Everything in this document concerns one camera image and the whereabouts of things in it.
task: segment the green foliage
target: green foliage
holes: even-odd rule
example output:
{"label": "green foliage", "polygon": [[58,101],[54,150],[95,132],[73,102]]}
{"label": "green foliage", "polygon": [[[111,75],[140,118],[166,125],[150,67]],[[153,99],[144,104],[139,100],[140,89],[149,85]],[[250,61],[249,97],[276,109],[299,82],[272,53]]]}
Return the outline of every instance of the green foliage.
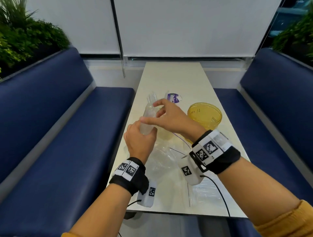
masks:
{"label": "green foliage", "polygon": [[0,61],[9,67],[32,57],[41,44],[61,50],[70,44],[62,29],[32,19],[34,13],[26,11],[26,0],[0,0]]}
{"label": "green foliage", "polygon": [[283,51],[292,44],[307,44],[310,46],[308,56],[313,56],[313,2],[303,18],[291,24],[286,30],[274,38],[273,49]]}

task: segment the white sensor device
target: white sensor device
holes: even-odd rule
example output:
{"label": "white sensor device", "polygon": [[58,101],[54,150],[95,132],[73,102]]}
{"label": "white sensor device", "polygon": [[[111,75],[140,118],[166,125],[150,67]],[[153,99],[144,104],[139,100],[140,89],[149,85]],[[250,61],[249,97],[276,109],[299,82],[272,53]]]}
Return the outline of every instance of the white sensor device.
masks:
{"label": "white sensor device", "polygon": [[142,195],[140,191],[138,192],[137,200],[141,200],[141,202],[138,202],[139,205],[143,207],[153,206],[156,186],[157,183],[149,179],[149,188],[146,193]]}
{"label": "white sensor device", "polygon": [[203,173],[189,154],[182,159],[179,159],[177,164],[184,174],[188,184],[197,185],[202,182],[203,177],[200,177],[200,175],[203,175]]}

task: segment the wrist strap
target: wrist strap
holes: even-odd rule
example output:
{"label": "wrist strap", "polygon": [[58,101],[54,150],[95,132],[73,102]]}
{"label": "wrist strap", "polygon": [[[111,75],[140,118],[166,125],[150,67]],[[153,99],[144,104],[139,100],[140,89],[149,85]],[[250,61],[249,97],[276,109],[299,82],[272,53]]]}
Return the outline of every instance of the wrist strap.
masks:
{"label": "wrist strap", "polygon": [[141,160],[130,157],[122,162],[114,171],[109,183],[125,188],[131,195],[134,195],[138,191],[145,194],[149,187],[149,180],[145,176],[145,171],[146,168]]}
{"label": "wrist strap", "polygon": [[228,138],[216,129],[206,131],[192,145],[190,156],[202,172],[210,170],[219,174],[239,160],[241,154]]}

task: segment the purple sticker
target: purple sticker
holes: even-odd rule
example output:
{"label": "purple sticker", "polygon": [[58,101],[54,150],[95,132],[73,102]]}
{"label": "purple sticker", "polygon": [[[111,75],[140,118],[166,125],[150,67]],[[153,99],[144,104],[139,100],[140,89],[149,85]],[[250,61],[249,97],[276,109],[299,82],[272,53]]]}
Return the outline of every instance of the purple sticker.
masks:
{"label": "purple sticker", "polygon": [[171,101],[172,103],[178,103],[182,101],[182,97],[175,93],[170,93],[167,95],[167,100]]}

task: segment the clear plastic bottle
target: clear plastic bottle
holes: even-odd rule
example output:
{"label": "clear plastic bottle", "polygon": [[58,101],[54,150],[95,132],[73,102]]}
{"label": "clear plastic bottle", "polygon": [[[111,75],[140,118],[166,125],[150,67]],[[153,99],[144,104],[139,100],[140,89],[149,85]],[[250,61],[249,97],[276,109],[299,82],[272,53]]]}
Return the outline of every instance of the clear plastic bottle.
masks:
{"label": "clear plastic bottle", "polygon": [[[156,108],[153,107],[153,103],[157,101],[157,96],[154,93],[151,93],[148,97],[148,104],[146,106],[145,112],[143,114],[144,117],[155,117],[157,115]],[[148,135],[153,129],[153,125],[141,124],[140,132],[144,135]]]}

